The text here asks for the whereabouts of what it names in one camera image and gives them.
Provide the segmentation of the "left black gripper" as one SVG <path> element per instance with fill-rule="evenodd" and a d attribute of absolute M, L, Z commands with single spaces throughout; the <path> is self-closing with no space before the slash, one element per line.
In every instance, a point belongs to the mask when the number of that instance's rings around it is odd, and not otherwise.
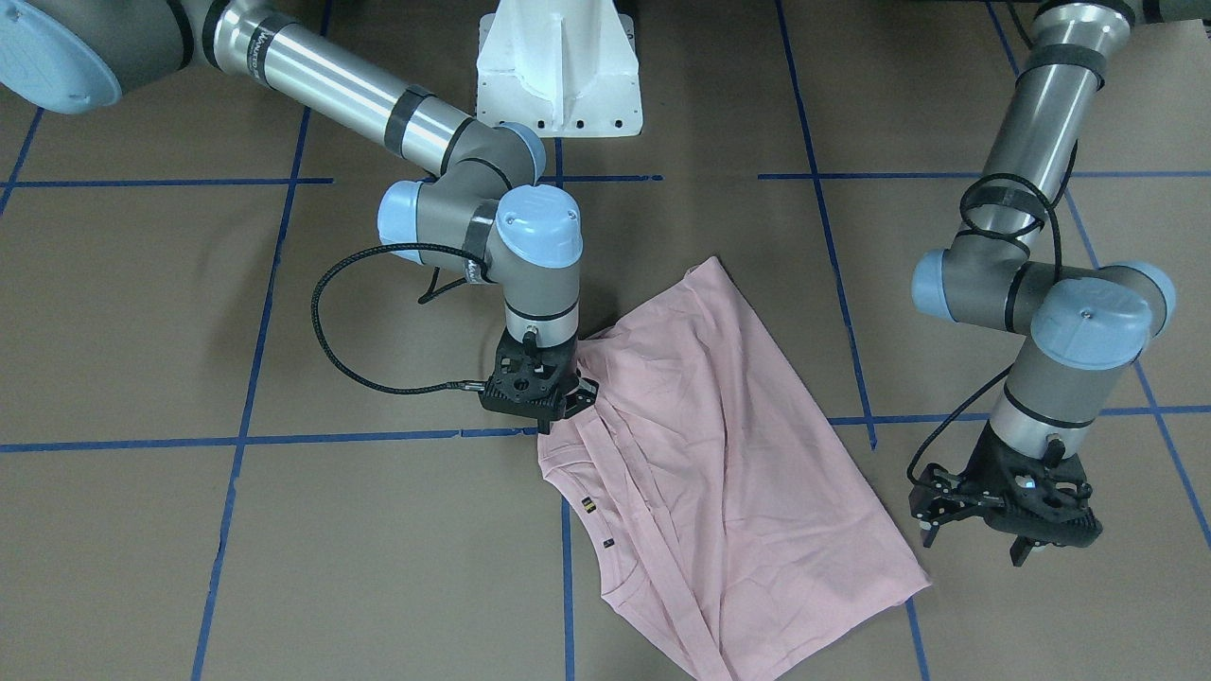
<path fill-rule="evenodd" d="M 962 473 L 926 465 L 911 491 L 909 509 L 922 521 L 923 548 L 932 546 L 942 525 L 978 516 L 991 530 L 1016 537 L 1009 556 L 1021 568 L 1037 546 L 1085 548 L 1102 536 L 1091 496 L 1080 457 L 1035 460 L 1004 443 L 987 424 Z"/>

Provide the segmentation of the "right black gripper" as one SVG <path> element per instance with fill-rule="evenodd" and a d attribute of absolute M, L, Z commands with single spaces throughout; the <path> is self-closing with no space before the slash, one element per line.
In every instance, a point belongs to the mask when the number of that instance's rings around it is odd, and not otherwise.
<path fill-rule="evenodd" d="M 536 420 L 536 435 L 550 435 L 553 423 L 589 410 L 598 396 L 599 384 L 580 374 L 576 349 L 575 337 L 539 347 L 534 331 L 526 331 L 523 340 L 503 331 L 497 366 L 480 393 L 481 406 Z"/>

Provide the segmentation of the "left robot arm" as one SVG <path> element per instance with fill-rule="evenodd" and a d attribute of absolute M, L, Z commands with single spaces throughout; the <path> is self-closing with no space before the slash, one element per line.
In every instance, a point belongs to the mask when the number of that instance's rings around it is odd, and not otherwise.
<path fill-rule="evenodd" d="M 957 206 L 960 228 L 913 271 L 919 311 L 1025 337 L 991 380 L 1000 394 L 966 467 L 911 460 L 905 470 L 923 546 L 965 517 L 1012 536 L 1015 566 L 1102 534 L 1079 451 L 1117 380 L 1173 322 L 1178 297 L 1150 263 L 1064 267 L 1056 211 L 1112 55 L 1135 27 L 1207 18 L 1206 1 L 1038 6 L 991 154 Z"/>

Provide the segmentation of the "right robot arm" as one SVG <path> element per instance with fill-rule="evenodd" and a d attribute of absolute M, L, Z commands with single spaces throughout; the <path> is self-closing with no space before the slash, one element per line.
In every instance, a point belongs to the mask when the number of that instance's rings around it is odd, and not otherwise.
<path fill-rule="evenodd" d="M 576 362 L 581 211 L 543 184 L 546 151 L 532 128 L 480 122 L 270 1 L 2 4 L 2 82 L 45 111 L 94 111 L 200 61 L 289 96 L 430 174 L 390 185 L 377 208 L 380 245 L 339 261 L 314 288 L 314 332 L 342 374 L 401 393 L 342 362 L 321 320 L 322 293 L 338 274 L 394 253 L 457 271 L 460 284 L 503 288 L 490 374 L 412 393 L 476 393 L 484 410 L 532 419 L 541 434 L 595 404 L 598 384 Z"/>

